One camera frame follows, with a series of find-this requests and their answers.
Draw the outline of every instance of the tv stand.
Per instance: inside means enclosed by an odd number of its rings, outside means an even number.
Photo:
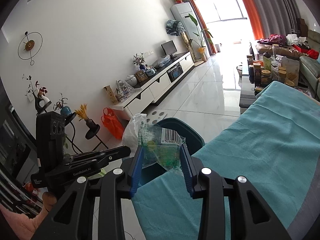
[[[177,63],[180,63],[183,74],[171,82],[167,71]],[[149,104],[159,104],[192,71],[193,65],[190,52],[178,53],[175,59],[158,68],[153,76],[135,85],[135,93],[132,96],[121,103],[111,105],[110,108],[118,117],[130,120]]]

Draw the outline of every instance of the barcode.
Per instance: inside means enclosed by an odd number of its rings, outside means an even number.
[[[181,141],[181,138],[176,131],[165,129],[165,128],[162,129],[162,134],[161,134],[162,143],[175,143],[179,145],[180,141]]]

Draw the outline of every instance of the orange curtain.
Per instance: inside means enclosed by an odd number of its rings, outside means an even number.
[[[257,7],[254,3],[254,0],[242,0],[244,3],[244,6],[247,10],[248,17],[251,22],[251,27],[253,31],[254,38],[256,40],[260,40],[261,38],[266,38],[264,37],[264,31],[263,27],[261,24],[261,18],[259,15],[259,12],[257,10]]]

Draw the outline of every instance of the blue gripper pad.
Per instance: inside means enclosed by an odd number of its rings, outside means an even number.
[[[190,196],[193,197],[195,190],[193,187],[193,174],[192,174],[190,163],[189,163],[189,161],[191,160],[191,156],[190,156],[188,150],[186,151],[185,148],[183,147],[183,145],[180,146],[181,169],[183,172],[184,181],[186,183],[187,191],[190,194]]]
[[[143,147],[138,147],[138,150],[132,160],[131,166],[133,166],[133,170],[131,174],[129,173],[128,176],[131,177],[131,187],[129,194],[131,197],[134,196],[134,194],[137,193],[140,177],[141,177],[141,170],[142,170],[142,164],[143,164],[143,158],[144,158],[144,149]]]

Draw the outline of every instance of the computer monitor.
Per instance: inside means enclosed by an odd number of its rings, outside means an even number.
[[[170,57],[172,59],[176,57],[176,56],[173,56],[173,53],[177,52],[177,48],[174,45],[173,41],[168,41],[168,42],[166,42],[164,44],[161,44],[161,47],[164,50],[164,53],[166,55],[170,55]]]

